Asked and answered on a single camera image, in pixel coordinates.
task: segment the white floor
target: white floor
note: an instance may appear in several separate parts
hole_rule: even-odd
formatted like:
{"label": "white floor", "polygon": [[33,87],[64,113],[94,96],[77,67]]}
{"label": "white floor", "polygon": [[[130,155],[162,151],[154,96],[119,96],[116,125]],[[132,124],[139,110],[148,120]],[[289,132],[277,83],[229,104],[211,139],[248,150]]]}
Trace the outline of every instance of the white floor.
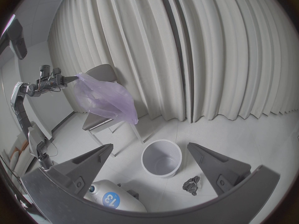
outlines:
{"label": "white floor", "polygon": [[[86,114],[74,114],[54,133],[58,155],[52,159],[58,163],[74,158],[98,145],[82,130]],[[102,143],[114,144],[115,158],[109,157],[95,180],[108,179],[121,183],[125,190],[139,193],[139,200],[148,212],[178,210],[204,203],[216,198],[212,186],[187,150],[189,142],[198,143],[223,155],[249,163],[252,171],[264,164],[280,173],[281,178],[274,193],[252,220],[260,223],[278,204],[290,186],[299,167],[299,112],[284,115],[254,116],[246,120],[238,117],[230,121],[218,115],[214,120],[202,117],[189,124],[177,119],[165,121],[161,116],[150,120],[146,115],[139,119],[137,129],[144,138],[141,144],[127,123],[112,127],[97,134]],[[177,174],[170,179],[148,175],[142,168],[140,157],[144,147],[157,139],[176,142],[182,150],[183,161]],[[57,153],[54,145],[48,148],[49,155]],[[197,196],[182,190],[189,178],[201,175],[202,189]]]}

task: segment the translucent bag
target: translucent bag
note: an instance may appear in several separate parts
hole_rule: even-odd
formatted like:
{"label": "translucent bag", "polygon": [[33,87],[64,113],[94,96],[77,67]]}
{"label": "translucent bag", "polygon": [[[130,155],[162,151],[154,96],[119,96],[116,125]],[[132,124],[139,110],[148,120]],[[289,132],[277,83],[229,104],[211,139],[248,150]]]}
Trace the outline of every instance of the translucent bag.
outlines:
{"label": "translucent bag", "polygon": [[79,73],[74,86],[78,104],[90,113],[137,124],[138,117],[131,94],[120,84],[98,81]]}

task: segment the baseboard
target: baseboard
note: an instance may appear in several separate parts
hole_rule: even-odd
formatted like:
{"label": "baseboard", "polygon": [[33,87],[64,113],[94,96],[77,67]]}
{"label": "baseboard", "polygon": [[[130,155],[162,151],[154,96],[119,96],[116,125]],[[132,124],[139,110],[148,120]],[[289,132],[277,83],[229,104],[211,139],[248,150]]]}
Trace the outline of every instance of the baseboard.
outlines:
{"label": "baseboard", "polygon": [[63,121],[61,121],[58,125],[56,125],[55,127],[54,127],[54,129],[52,129],[52,134],[65,122],[65,121],[67,121],[73,114],[75,113],[75,111],[73,111],[72,113],[70,113],[67,117],[65,117],[64,119],[63,119]]}

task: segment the blue circle sticker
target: blue circle sticker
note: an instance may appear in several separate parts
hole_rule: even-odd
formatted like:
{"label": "blue circle sticker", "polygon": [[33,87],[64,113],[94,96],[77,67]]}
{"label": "blue circle sticker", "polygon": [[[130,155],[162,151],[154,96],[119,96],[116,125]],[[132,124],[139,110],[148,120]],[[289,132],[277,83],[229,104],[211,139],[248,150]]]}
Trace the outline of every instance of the blue circle sticker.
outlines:
{"label": "blue circle sticker", "polygon": [[115,192],[107,192],[103,196],[102,202],[104,206],[116,209],[119,206],[121,199]]}

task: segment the curtain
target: curtain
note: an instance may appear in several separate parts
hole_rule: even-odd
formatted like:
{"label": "curtain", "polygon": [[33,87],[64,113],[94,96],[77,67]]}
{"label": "curtain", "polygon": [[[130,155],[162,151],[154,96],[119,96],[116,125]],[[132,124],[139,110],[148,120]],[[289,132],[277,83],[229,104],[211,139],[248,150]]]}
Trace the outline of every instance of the curtain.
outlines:
{"label": "curtain", "polygon": [[139,117],[189,122],[297,110],[298,41],[276,0],[64,0],[48,39],[64,75],[108,63]]}

